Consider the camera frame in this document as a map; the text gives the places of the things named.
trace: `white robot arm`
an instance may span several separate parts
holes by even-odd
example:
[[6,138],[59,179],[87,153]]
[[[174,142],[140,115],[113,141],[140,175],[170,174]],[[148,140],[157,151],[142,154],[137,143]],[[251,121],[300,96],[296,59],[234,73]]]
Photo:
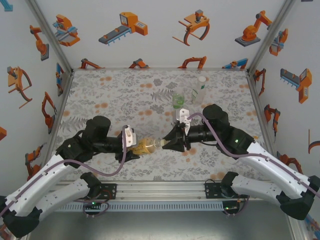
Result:
[[[220,183],[220,192],[224,196],[254,196],[280,206],[295,219],[305,219],[315,195],[319,196],[320,178],[307,177],[283,164],[247,133],[230,126],[228,114],[215,104],[203,110],[204,116],[200,113],[189,116],[186,109],[181,109],[179,114],[178,122],[164,137],[167,144],[163,149],[184,152],[185,148],[191,148],[191,143],[217,141],[216,147],[223,154],[243,161],[273,181],[261,182],[228,172]],[[195,115],[201,116],[205,125],[191,126],[190,120]],[[127,151],[127,147],[137,143],[133,129],[126,126],[118,137],[107,137],[110,125],[110,120],[103,116],[88,120],[85,130],[64,141],[57,154],[30,181],[7,197],[0,198],[0,217],[16,237],[30,233],[42,219],[66,203],[79,198],[95,198],[100,194],[101,183],[90,172],[48,194],[59,180],[94,155],[115,153],[115,158],[121,161],[117,171],[104,174],[107,177],[117,174],[126,161],[139,158]]]
[[110,124],[104,116],[88,120],[85,130],[65,140],[50,161],[28,182],[12,194],[0,197],[0,217],[15,237],[21,238],[32,232],[41,220],[65,204],[101,194],[101,182],[91,172],[83,173],[80,179],[48,193],[63,177],[94,155],[115,153],[115,159],[121,162],[116,172],[105,174],[107,177],[117,174],[126,161],[139,158],[132,151],[127,152],[127,147],[137,142],[134,130],[125,126],[118,137],[107,137]]
[[[230,126],[228,114],[213,104],[203,109],[203,115],[181,109],[177,123],[164,137],[168,141],[163,149],[184,152],[192,143],[217,141],[216,147],[223,154],[242,161],[258,170],[273,183],[246,178],[236,172],[228,172],[220,183],[226,197],[234,195],[254,196],[280,206],[287,215],[304,220],[314,202],[320,196],[320,178],[307,177],[286,166],[268,153],[253,137],[243,130]],[[191,126],[191,119],[200,116],[204,124]]]

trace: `cable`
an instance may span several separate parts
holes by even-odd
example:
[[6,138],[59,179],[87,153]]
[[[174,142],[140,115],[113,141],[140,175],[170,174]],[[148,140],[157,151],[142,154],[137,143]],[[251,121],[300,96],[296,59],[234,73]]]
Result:
[[289,171],[288,169],[286,169],[285,167],[283,167],[281,164],[279,164],[278,162],[272,160],[271,158],[269,158],[266,155],[263,155],[261,153],[249,153],[249,154],[233,154],[231,152],[229,152],[226,147],[224,146],[224,144],[221,142],[221,140],[219,139],[218,135],[216,134],[215,130],[213,129],[213,127],[211,126],[211,124],[209,123],[209,121],[205,118],[205,116],[203,116],[201,113],[196,112],[192,115],[190,115],[187,119],[193,119],[195,116],[200,116],[202,118],[202,120],[204,121],[204,123],[207,125],[207,127],[209,128],[210,132],[212,133],[214,139],[216,140],[217,144],[219,144],[219,146],[221,147],[221,149],[230,157],[232,158],[244,158],[244,157],[259,157],[259,158],[263,158],[263,159],[268,159],[271,163],[273,163],[274,165],[276,165],[277,167],[281,168],[282,170],[284,170],[287,174],[289,174],[291,177],[293,177],[299,184],[301,184],[302,186],[304,186],[306,189],[308,189],[310,192],[312,192],[315,196],[317,196],[318,198],[320,198],[320,192],[316,192],[313,188],[311,188],[310,186],[308,186],[304,181],[302,181],[299,177],[297,177],[295,174],[293,174],[291,171]]
[[205,143],[205,142],[200,142],[201,144],[203,144],[203,145],[207,145],[207,146],[213,146],[213,147],[215,147],[215,146],[217,146],[217,144],[210,144],[210,143]]
[[108,203],[108,201],[109,201],[109,199],[108,200],[104,200],[104,201],[94,201],[96,204],[106,204],[107,205],[104,210],[102,210],[99,213],[94,214],[94,215],[89,215],[86,212],[86,207],[90,207],[90,205],[93,206],[92,200],[75,200],[74,202],[83,203],[82,212],[85,214],[85,216],[87,218],[96,218],[96,217],[99,217],[99,216],[105,214],[109,210],[110,204]]
[[249,198],[250,198],[250,196],[247,197],[247,199],[244,202],[242,208],[237,213],[230,214],[225,209],[223,209],[223,212],[226,214],[227,217],[229,217],[230,215],[233,215],[233,217],[238,216],[239,214],[241,214],[247,208],[248,203],[249,203]]
[[[62,161],[58,161],[57,163],[51,165],[50,167],[48,167],[47,169],[45,169],[43,172],[45,174],[47,174],[51,169],[55,168],[56,166],[60,165],[60,164],[66,164],[66,163],[74,163],[74,164],[78,164],[80,166],[85,167],[86,169],[89,169],[90,171],[93,171],[99,175],[105,176],[105,177],[112,177],[116,174],[118,174],[120,172],[120,170],[122,169],[122,167],[125,164],[126,161],[126,156],[127,156],[127,142],[126,142],[126,133],[125,133],[125,128],[126,126],[122,127],[122,139],[123,139],[123,156],[122,156],[122,161],[120,163],[120,166],[118,167],[118,169],[113,172],[113,173],[104,173],[101,171],[98,171],[90,166],[88,166],[87,164],[84,164],[80,161],[77,160],[73,160],[73,159],[66,159],[66,160],[62,160]],[[15,201],[18,201],[18,199],[33,185],[35,184],[41,177],[43,177],[43,174],[38,175],[35,179],[31,179],[30,180],[30,184],[28,184],[24,189],[22,189],[15,197],[15,200],[12,200],[1,212],[0,212],[0,218],[3,216],[3,214],[15,203]]]
[[216,183],[216,181],[215,181],[215,180],[213,180],[213,179],[209,178],[209,179],[205,180],[204,184],[206,184],[206,183],[207,183],[207,181],[209,181],[209,180],[211,180],[212,182]]
[[83,204],[82,212],[85,214],[85,216],[86,216],[87,218],[92,218],[92,219],[97,218],[97,217],[105,214],[105,213],[108,211],[108,209],[110,208],[110,204],[109,204],[108,202],[104,202],[104,204],[107,205],[106,208],[105,208],[104,210],[100,211],[99,213],[94,214],[94,215],[89,215],[89,214],[86,213],[86,207],[87,207],[88,205],[90,205],[90,203],[87,204],[87,205]]

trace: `floral tablecloth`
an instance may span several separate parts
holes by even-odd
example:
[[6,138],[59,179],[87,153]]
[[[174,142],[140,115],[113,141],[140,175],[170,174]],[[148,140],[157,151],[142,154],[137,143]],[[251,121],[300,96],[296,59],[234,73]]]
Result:
[[[192,88],[199,76],[205,76],[206,94],[202,105],[191,103]],[[64,140],[86,127],[86,121],[102,115],[111,120],[108,136],[117,136],[123,125],[134,128],[137,138],[164,137],[173,128],[172,95],[184,92],[184,108],[190,114],[217,104],[229,115],[232,126],[240,128],[264,144],[255,107],[244,71],[191,70],[78,70],[74,74],[69,96],[55,141],[56,149]],[[191,125],[200,124],[199,118]],[[114,172],[119,163],[114,154],[99,154],[87,162],[105,173]],[[130,181],[203,181],[220,180],[228,171],[264,180],[256,170],[221,154],[215,147],[192,144],[181,153],[159,149],[150,155],[125,163],[123,169],[108,180]],[[78,168],[66,180],[75,180],[85,168]],[[99,179],[107,178],[97,175]]]

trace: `white wall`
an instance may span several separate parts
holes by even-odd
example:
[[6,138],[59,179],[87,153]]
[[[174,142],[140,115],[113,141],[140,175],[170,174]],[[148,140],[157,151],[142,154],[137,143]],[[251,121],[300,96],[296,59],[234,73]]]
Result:
[[[272,21],[275,19],[283,0],[41,0],[38,4],[53,24],[56,15],[69,18],[78,28],[80,41],[73,46],[61,46],[74,68],[87,58],[102,67],[128,68],[133,61],[142,58],[150,67],[179,67],[191,57],[207,56],[204,67],[218,67],[243,58],[253,59],[261,42],[243,47],[235,42],[243,30],[256,21],[256,14],[262,10]],[[210,19],[210,30],[203,41],[189,36],[190,46],[175,40],[183,39],[186,27],[178,23],[198,9]],[[98,41],[103,35],[121,25],[119,14],[132,12],[139,21],[147,24],[148,35],[129,34],[111,43],[110,46]],[[200,36],[204,31],[198,29]],[[261,25],[257,36],[263,39],[267,26]]]
[[[41,111],[45,91],[49,93],[57,109],[62,101],[58,97],[56,86],[56,63],[59,62],[50,46],[49,59],[41,61],[36,48],[36,38],[30,33],[29,26],[39,27],[25,1],[11,0],[12,12],[0,8],[1,58],[0,58],[0,127],[6,129],[7,136],[0,141],[0,195],[15,191],[27,181],[25,154],[36,150],[38,146],[50,140],[45,118]],[[40,33],[43,43],[48,40]],[[25,101],[17,91],[8,93],[14,86],[8,87],[7,67],[19,66],[26,71],[32,87],[25,90],[32,98],[19,109]],[[27,80],[22,78],[23,86]],[[47,113],[53,115],[53,109],[46,106]],[[41,156],[34,162],[40,164],[47,154],[48,144],[42,149]]]
[[[311,130],[311,142],[320,140],[320,1],[300,2],[293,6],[280,30],[288,28],[288,38],[284,49],[278,56],[267,52],[259,70],[266,69],[265,92],[260,101],[264,107],[270,104],[277,108],[279,117],[276,148],[281,154],[299,160],[303,173],[320,177],[320,147],[312,148],[308,154],[308,129]],[[280,79],[280,69],[300,75],[306,68],[312,73],[312,85],[309,98],[300,104],[295,87]],[[269,123],[271,135],[272,122]],[[320,199],[315,198],[311,215],[320,221]]]

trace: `jar lid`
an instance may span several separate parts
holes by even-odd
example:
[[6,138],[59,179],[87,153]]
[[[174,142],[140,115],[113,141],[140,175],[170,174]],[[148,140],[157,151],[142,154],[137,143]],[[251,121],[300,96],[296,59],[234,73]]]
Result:
[[200,76],[198,77],[198,81],[201,82],[201,83],[204,83],[206,81],[206,77],[205,76]]

